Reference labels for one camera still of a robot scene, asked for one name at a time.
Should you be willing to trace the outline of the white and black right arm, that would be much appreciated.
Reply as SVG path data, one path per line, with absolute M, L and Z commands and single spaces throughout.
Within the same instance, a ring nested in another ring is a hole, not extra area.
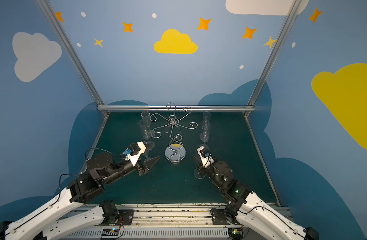
M 267 240 L 318 240 L 319 233 L 312 227 L 304 228 L 278 213 L 254 191 L 238 181 L 233 170 L 224 161 L 216 161 L 210 154 L 193 157 L 197 169 L 204 172 L 228 202 L 225 216 L 248 227 Z

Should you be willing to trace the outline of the clear champagne flute front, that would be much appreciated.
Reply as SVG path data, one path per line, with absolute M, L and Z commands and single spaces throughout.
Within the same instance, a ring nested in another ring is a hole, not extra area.
M 211 127 L 210 119 L 211 119 L 211 112 L 209 111 L 203 112 L 202 131 L 207 131 L 210 129 Z

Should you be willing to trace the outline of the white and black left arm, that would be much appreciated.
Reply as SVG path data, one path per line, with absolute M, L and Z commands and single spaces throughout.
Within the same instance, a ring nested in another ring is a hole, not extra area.
M 59 191 L 53 199 L 15 221 L 0 223 L 0 240 L 59 240 L 69 234 L 102 223 L 123 226 L 121 216 L 112 201 L 105 201 L 93 209 L 64 218 L 64 215 L 83 206 L 105 192 L 110 185 L 126 175 L 137 171 L 147 174 L 160 157 L 141 161 L 141 155 L 151 147 L 138 142 L 131 144 L 113 160 L 113 154 L 102 151 L 86 161 L 87 170 Z

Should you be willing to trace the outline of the clear champagne flute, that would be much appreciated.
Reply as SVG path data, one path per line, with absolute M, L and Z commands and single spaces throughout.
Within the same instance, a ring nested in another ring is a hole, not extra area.
M 153 143 L 153 148 L 155 148 L 155 143 L 153 141 L 150 141 L 149 139 L 151 138 L 151 136 L 149 135 L 149 131 L 147 129 L 147 126 L 144 125 L 143 121 L 138 121 L 137 122 L 138 127 L 140 128 L 141 131 L 141 135 L 144 139 L 144 141 L 148 144 Z
M 200 147 L 208 148 L 208 146 L 206 144 L 201 144 Z M 205 159 L 207 160 L 206 165 L 209 165 L 209 157 L 206 157 Z M 194 170 L 194 175 L 197 179 L 203 179 L 206 176 L 206 173 L 203 170 L 201 170 L 202 167 L 201 168 L 195 168 L 195 170 Z
M 145 165 L 150 165 L 150 162 L 152 160 L 152 158 L 149 156 L 149 150 L 146 149 L 145 152 L 142 154 L 144 156 L 144 164 Z
M 210 119 L 211 119 L 211 112 L 209 111 L 203 112 L 202 131 L 207 131 L 210 129 L 211 127 Z
M 202 126 L 202 133 L 200 134 L 200 139 L 203 143 L 207 143 L 210 139 L 210 131 L 211 131 L 211 124 L 205 123 Z
M 150 128 L 150 125 L 151 125 L 150 112 L 149 111 L 143 111 L 143 112 L 141 112 L 140 115 L 141 115 L 141 118 L 142 118 L 142 121 L 143 121 L 144 125 L 147 126 L 147 129 L 149 131 L 149 135 L 151 137 L 154 137 L 155 132 Z

